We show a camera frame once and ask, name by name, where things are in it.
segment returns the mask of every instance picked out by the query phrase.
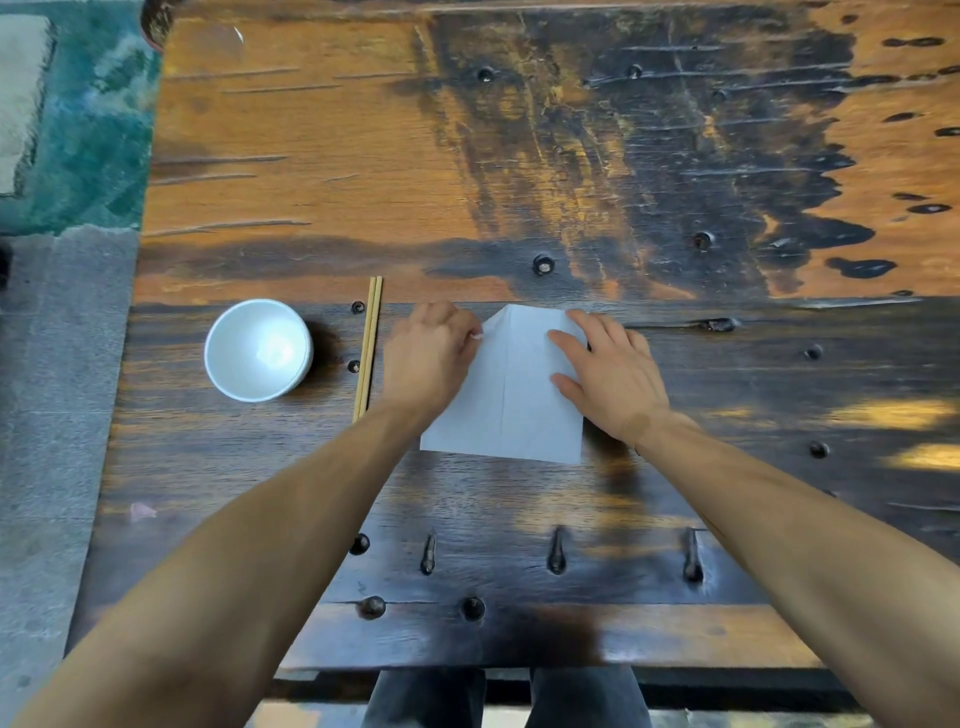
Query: person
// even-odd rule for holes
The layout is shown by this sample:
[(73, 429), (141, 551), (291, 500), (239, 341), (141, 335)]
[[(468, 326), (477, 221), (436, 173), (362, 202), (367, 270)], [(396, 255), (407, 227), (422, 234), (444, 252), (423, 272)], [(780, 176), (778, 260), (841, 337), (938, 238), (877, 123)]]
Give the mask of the person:
[[(670, 408), (646, 340), (570, 311), (550, 340), (581, 413), (666, 476), (780, 615), (888, 728), (960, 724), (960, 569), (897, 529), (715, 440)], [(482, 339), (452, 303), (417, 305), (384, 348), (384, 389), (338, 437), (196, 528), (67, 656), (16, 728), (242, 726), (412, 442)], [(534, 669), (532, 725), (649, 725), (623, 667)], [(482, 674), (384, 671), (365, 717), (479, 725)]]

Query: person's left arm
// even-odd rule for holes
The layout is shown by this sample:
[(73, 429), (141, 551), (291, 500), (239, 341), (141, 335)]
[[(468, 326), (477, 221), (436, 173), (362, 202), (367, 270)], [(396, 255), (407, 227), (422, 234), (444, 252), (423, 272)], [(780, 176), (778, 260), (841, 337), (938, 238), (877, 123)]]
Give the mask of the person's left arm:
[(198, 526), (13, 728), (244, 725), (396, 463), (463, 384), (480, 330), (452, 303), (417, 306), (385, 347), (371, 409)]

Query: white paper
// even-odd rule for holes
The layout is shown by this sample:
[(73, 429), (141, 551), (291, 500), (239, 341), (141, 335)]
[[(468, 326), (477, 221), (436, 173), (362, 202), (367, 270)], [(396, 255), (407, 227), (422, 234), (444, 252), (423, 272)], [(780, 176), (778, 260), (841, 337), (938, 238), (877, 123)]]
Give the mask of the white paper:
[(587, 344), (555, 308), (511, 303), (483, 325), (483, 343), (460, 393), (420, 437), (420, 449), (579, 463), (584, 419), (550, 381), (573, 367), (547, 337), (551, 328)]

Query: leg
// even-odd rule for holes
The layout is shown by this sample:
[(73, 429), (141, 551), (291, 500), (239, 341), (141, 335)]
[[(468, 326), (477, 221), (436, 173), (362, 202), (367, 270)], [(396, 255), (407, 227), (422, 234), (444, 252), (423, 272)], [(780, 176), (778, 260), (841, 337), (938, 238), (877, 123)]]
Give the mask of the leg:
[(651, 728), (634, 672), (625, 665), (533, 670), (527, 728)]
[(487, 676), (476, 667), (385, 669), (363, 728), (480, 728)]

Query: person's right arm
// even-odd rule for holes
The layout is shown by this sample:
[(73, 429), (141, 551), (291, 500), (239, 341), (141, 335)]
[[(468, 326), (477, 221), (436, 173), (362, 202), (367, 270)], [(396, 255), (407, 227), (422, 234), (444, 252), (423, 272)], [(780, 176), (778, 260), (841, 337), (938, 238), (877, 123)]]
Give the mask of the person's right arm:
[(686, 498), (780, 615), (884, 726), (960, 725), (960, 568), (706, 434), (670, 409), (646, 340), (570, 311), (590, 351), (551, 331), (579, 383), (553, 381)]

